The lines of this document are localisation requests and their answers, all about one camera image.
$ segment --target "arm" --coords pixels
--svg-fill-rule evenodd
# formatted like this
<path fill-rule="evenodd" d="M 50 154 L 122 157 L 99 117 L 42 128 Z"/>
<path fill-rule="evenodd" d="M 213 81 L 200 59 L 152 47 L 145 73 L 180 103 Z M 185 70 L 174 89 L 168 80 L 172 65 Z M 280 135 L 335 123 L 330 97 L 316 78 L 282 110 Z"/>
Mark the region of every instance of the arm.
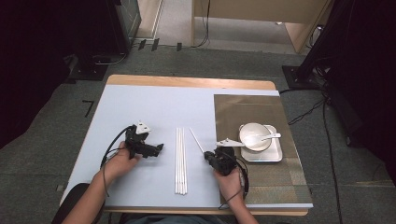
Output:
<path fill-rule="evenodd" d="M 120 143 L 119 148 L 125 148 L 124 142 Z M 103 171 L 105 170 L 106 187 L 108 188 L 117 177 L 131 171 L 138 163 L 139 159 L 140 157 L 134 157 L 129 160 L 129 151 L 120 149 L 117 155 L 104 166 L 105 169 L 102 167 L 102 169 L 96 173 L 90 186 L 63 223 L 92 223 L 106 197 Z"/>
<path fill-rule="evenodd" d="M 252 224 L 258 223 L 256 218 L 251 215 L 247 206 L 245 205 L 243 198 L 243 191 L 241 190 L 241 181 L 239 178 L 239 169 L 233 169 L 229 175 L 221 175 L 219 172 L 213 172 L 215 178 L 219 182 L 219 188 L 221 195 L 225 200 L 229 200 L 231 197 L 235 195 L 236 192 L 239 192 L 230 201 L 228 201 L 228 205 L 230 206 L 233 214 L 235 215 L 238 223 L 240 224 Z"/>

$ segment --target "wooden table edge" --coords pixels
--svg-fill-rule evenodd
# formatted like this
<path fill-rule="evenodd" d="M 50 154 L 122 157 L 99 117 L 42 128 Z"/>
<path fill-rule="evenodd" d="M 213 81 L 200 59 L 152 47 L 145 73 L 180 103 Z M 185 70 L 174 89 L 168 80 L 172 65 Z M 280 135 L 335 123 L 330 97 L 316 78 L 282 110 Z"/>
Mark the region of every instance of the wooden table edge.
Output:
<path fill-rule="evenodd" d="M 108 78 L 106 84 L 276 91 L 276 86 L 272 81 L 206 77 L 156 77 L 115 74 Z"/>

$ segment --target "white tabletop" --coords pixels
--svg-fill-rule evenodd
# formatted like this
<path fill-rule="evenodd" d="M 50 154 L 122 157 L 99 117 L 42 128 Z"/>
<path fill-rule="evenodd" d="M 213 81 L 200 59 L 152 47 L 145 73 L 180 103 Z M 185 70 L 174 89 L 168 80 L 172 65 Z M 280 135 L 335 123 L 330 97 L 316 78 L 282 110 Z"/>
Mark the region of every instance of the white tabletop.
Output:
<path fill-rule="evenodd" d="M 154 146 L 164 143 L 163 150 L 157 158 L 142 159 L 132 172 L 116 180 L 108 191 L 106 206 L 219 207 L 219 187 L 212 167 L 204 160 L 189 130 L 193 129 L 204 150 L 216 148 L 215 94 L 279 95 L 278 91 L 107 84 L 63 199 L 76 184 L 91 182 L 117 134 L 142 120 L 151 129 L 146 143 Z M 186 195 L 175 194 L 176 128 L 185 129 Z"/>

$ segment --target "person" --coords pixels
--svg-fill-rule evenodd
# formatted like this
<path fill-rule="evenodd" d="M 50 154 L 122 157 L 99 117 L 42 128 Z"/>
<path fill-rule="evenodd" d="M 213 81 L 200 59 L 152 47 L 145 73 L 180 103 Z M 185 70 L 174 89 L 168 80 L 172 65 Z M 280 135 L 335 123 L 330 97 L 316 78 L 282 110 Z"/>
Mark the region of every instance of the person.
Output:
<path fill-rule="evenodd" d="M 64 222 L 67 223 L 92 223 L 96 218 L 101 206 L 106 198 L 106 189 L 108 189 L 111 183 L 118 177 L 130 172 L 140 161 L 139 155 L 129 159 L 129 150 L 125 150 L 125 143 L 121 142 L 119 146 L 119 152 L 111 158 L 105 169 L 105 180 L 103 174 L 103 168 L 94 175 L 91 184 L 87 190 L 78 200 L 76 205 L 73 207 L 71 212 L 67 215 Z M 227 202 L 235 218 L 240 224 L 253 224 L 258 223 L 257 220 L 249 210 L 247 209 L 244 199 L 243 191 L 241 190 L 240 176 L 238 168 L 231 171 L 229 175 L 221 175 L 217 171 L 213 171 L 214 177 L 219 183 L 219 189 L 224 199 L 231 199 Z M 163 223 L 213 223 L 215 219 L 202 219 L 196 216 L 171 216 L 165 217 Z M 146 223 L 142 219 L 131 220 L 128 224 L 133 223 Z"/>

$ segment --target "square plate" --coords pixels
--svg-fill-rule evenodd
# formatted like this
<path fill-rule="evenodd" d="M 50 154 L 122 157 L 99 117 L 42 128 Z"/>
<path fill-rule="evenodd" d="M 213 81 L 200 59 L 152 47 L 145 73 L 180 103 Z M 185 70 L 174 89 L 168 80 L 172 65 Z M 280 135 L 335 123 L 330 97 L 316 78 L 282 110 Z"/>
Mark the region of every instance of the square plate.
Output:
<path fill-rule="evenodd" d="M 271 133 L 276 133 L 276 128 L 264 125 Z M 271 145 L 264 151 L 255 152 L 246 147 L 241 147 L 241 155 L 246 161 L 281 161 L 283 158 L 279 138 L 273 138 Z"/>

